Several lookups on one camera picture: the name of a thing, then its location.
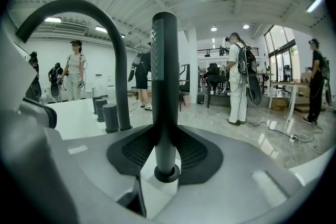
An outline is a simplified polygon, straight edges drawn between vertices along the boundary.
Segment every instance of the fluorescent light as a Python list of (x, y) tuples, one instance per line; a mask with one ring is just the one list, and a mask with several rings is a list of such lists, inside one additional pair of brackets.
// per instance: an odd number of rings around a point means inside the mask
[(97, 30), (97, 31), (104, 32), (104, 33), (107, 33), (106, 29), (105, 29), (105, 28), (102, 28), (102, 27), (100, 27), (100, 26), (97, 26), (97, 27), (96, 27), (96, 30)]
[(45, 22), (51, 22), (51, 23), (60, 23), (61, 18), (55, 18), (55, 17), (49, 17), (44, 20)]
[(318, 5), (321, 4), (322, 1), (323, 1), (323, 0), (315, 0), (315, 1), (308, 7), (307, 12), (309, 12), (309, 13), (312, 12), (314, 9), (317, 8)]

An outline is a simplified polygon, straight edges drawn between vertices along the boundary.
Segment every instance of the man in black outfit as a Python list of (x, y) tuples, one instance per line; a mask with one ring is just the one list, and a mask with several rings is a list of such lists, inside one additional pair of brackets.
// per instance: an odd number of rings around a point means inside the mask
[[(56, 63), (53, 68), (48, 72), (48, 79), (51, 84), (57, 84), (57, 78), (62, 76), (63, 73), (63, 68), (61, 67), (60, 63)], [(58, 95), (55, 98), (55, 101), (57, 103), (62, 102), (62, 97), (61, 97), (61, 86), (58, 86)]]
[(142, 55), (141, 62), (135, 71), (136, 88), (138, 90), (141, 108), (153, 110), (150, 99), (148, 98), (147, 75), (151, 72), (151, 53), (147, 52)]
[(310, 94), (309, 94), (309, 115), (302, 120), (308, 124), (317, 123), (317, 118), (322, 106), (322, 90), (324, 79), (322, 76), (323, 56), (320, 53), (320, 43), (316, 38), (309, 41), (310, 49), (313, 51), (313, 65), (310, 80)]

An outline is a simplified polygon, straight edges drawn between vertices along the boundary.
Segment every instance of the woman in white outfit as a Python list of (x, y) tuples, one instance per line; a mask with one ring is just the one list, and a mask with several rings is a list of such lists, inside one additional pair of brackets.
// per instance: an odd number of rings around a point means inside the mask
[(63, 70), (61, 78), (63, 79), (68, 72), (69, 75), (66, 80), (66, 87), (68, 92), (68, 101), (80, 100), (81, 85), (83, 85), (84, 74), (84, 56), (82, 52), (82, 42), (74, 40), (72, 43), (72, 50), (74, 51), (67, 59), (67, 65)]
[(246, 81), (244, 81), (242, 74), (238, 71), (238, 55), (240, 48), (247, 46), (237, 33), (232, 33), (229, 38), (231, 43), (229, 51), (228, 64), (226, 69), (230, 70), (230, 102), (231, 114), (228, 122), (233, 125), (240, 125), (245, 123), (246, 118)]

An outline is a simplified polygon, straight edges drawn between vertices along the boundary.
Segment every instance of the cardboard box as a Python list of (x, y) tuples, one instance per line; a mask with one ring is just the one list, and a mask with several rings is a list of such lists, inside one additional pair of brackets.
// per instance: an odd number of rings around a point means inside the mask
[(308, 87), (299, 87), (298, 95), (309, 97), (310, 90)]
[(288, 106), (288, 101), (285, 98), (273, 98), (271, 109), (274, 111), (284, 111)]

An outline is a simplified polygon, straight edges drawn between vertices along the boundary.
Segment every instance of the sneaker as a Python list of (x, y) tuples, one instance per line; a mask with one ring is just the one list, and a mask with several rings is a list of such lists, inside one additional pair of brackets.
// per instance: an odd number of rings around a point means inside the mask
[(145, 110), (150, 110), (150, 111), (152, 111), (152, 110), (153, 110), (152, 105), (151, 105), (151, 104), (147, 104), (147, 105), (145, 105)]
[(239, 121), (231, 122), (231, 121), (229, 121), (229, 119), (226, 119), (226, 120), (227, 120), (227, 122), (228, 122), (229, 124), (232, 124), (232, 125), (240, 125)]
[(303, 121), (303, 122), (306, 122), (306, 123), (308, 123), (308, 124), (311, 124), (311, 123), (312, 123), (312, 121), (308, 120), (308, 118), (302, 118), (302, 121)]

